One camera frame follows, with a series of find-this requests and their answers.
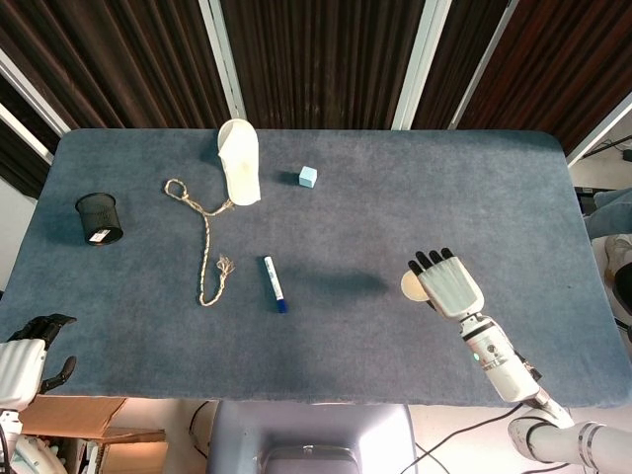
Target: cardboard box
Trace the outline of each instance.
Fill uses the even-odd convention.
[[[20,414],[24,435],[70,438],[65,446],[68,474],[161,474],[167,454],[165,432],[112,428],[124,398],[38,396]]]

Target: white label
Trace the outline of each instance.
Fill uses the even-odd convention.
[[[270,277],[270,283],[273,284],[273,290],[275,291],[276,299],[283,299],[283,292],[280,290],[280,283],[277,278],[277,271],[275,270],[275,264],[271,257],[265,257],[266,269],[268,270],[268,277]]]
[[[90,237],[90,242],[101,242],[109,233],[110,229],[104,229],[101,232],[97,232]]]

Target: gray table surface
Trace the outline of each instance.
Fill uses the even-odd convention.
[[[202,220],[162,187],[180,178],[208,209],[226,199],[216,130],[64,136],[0,302],[5,339],[35,315],[78,319],[48,356],[47,374],[78,357],[55,393],[500,405],[458,327],[400,290],[416,250],[448,246],[556,399],[630,400],[630,364],[554,138],[258,134],[263,199],[213,220],[212,258],[236,271],[211,308],[197,301]],[[296,185],[303,165],[318,169],[313,190]],[[124,230],[102,248],[83,242],[74,209],[93,192],[117,198]]]

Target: rope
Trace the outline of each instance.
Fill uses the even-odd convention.
[[[171,186],[172,183],[175,183],[177,185],[179,185],[182,188],[182,193],[178,196],[178,195],[174,195],[173,193],[171,193],[169,191],[169,187]],[[180,180],[176,180],[175,178],[172,178],[171,180],[169,180],[167,182],[167,184],[165,185],[165,194],[167,196],[170,196],[171,198],[175,199],[175,200],[179,200],[181,202],[183,202],[184,204],[186,204],[188,207],[190,207],[191,209],[193,209],[195,212],[197,212],[199,215],[201,215],[202,219],[204,219],[204,232],[206,234],[206,243],[204,244],[204,256],[201,260],[201,270],[199,272],[199,304],[201,304],[202,306],[212,306],[213,304],[215,304],[217,302],[217,300],[219,299],[219,297],[221,296],[221,293],[224,291],[224,287],[226,284],[226,279],[228,278],[228,275],[235,270],[235,264],[233,264],[227,257],[223,256],[223,255],[219,255],[219,260],[217,261],[217,268],[219,269],[220,273],[219,273],[219,288],[217,289],[217,292],[215,293],[215,296],[213,297],[213,299],[211,299],[210,301],[204,301],[205,297],[204,297],[204,275],[206,274],[206,263],[208,261],[208,254],[210,253],[210,221],[209,218],[210,217],[214,217],[215,215],[223,212],[226,209],[232,209],[234,207],[235,204],[233,204],[233,202],[228,199],[224,204],[222,204],[217,210],[213,211],[213,212],[208,212],[206,210],[204,210],[204,208],[199,205],[197,202],[195,202],[194,200],[191,200],[189,198],[189,192],[187,191],[187,187],[185,186],[185,184],[180,181]]]

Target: white robotic hand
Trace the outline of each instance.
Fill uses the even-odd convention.
[[[461,338],[481,364],[497,392],[506,402],[521,402],[541,390],[532,369],[510,343],[501,327],[481,310],[485,298],[474,278],[449,249],[415,254],[419,263],[410,261],[434,309],[446,319],[461,325]]]
[[[18,413],[29,406],[38,393],[65,383],[74,370],[76,357],[69,357],[54,377],[41,380],[50,344],[59,330],[75,318],[62,314],[38,316],[0,344],[0,473],[10,472],[9,463],[22,423]]]

